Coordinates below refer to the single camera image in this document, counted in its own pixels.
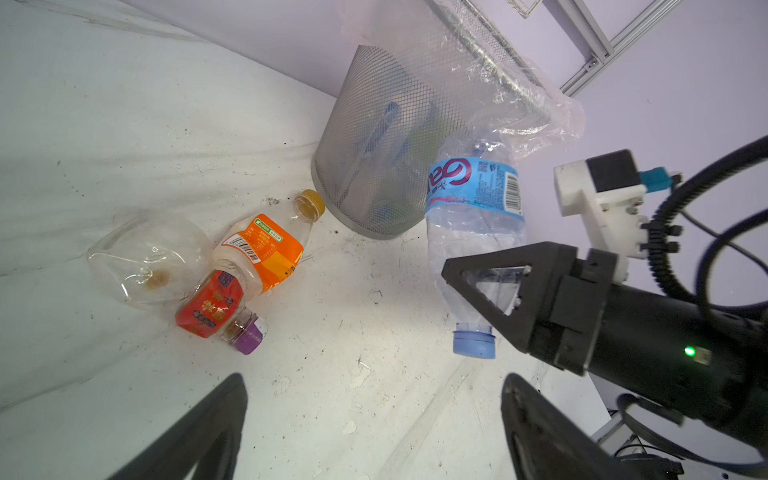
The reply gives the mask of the orange label juice bottle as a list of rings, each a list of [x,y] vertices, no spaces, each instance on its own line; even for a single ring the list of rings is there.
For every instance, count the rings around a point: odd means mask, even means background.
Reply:
[[[304,255],[325,203],[307,189],[234,223],[213,250],[213,268],[233,275],[250,300],[283,283]]]

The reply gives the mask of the crushed clear round bottle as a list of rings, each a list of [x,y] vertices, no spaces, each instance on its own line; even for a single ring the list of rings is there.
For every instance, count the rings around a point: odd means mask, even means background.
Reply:
[[[211,273],[213,244],[185,217],[147,210],[92,245],[86,254],[98,286],[137,309],[177,307]]]

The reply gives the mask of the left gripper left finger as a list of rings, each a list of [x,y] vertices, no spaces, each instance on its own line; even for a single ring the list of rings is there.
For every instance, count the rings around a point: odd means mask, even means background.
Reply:
[[[114,479],[231,479],[237,465],[248,395],[233,373]]]

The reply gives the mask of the crushed bottle blue label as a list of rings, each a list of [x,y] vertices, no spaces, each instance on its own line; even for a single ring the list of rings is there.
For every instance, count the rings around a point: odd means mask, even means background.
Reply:
[[[493,329],[450,287],[448,259],[506,250],[526,243],[519,175],[501,135],[477,128],[449,137],[429,170],[426,195],[428,265],[455,323],[453,352],[493,359]]]

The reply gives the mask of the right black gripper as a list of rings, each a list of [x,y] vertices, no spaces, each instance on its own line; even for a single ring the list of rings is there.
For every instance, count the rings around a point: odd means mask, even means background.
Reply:
[[[449,258],[455,354],[497,336],[561,370],[615,383],[753,447],[767,444],[767,329],[610,282],[613,254],[539,242]]]

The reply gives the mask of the red cap round bottle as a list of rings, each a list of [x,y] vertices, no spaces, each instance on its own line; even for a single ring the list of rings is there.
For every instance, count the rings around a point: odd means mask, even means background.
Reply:
[[[218,335],[243,355],[263,342],[266,323],[245,306],[245,291],[230,273],[215,270],[176,312],[176,325],[201,338]]]

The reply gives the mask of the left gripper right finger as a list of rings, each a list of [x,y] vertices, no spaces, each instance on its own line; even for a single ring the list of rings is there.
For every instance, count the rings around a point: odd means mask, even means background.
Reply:
[[[501,394],[505,438],[518,479],[638,479],[611,459],[523,377],[510,374]]]

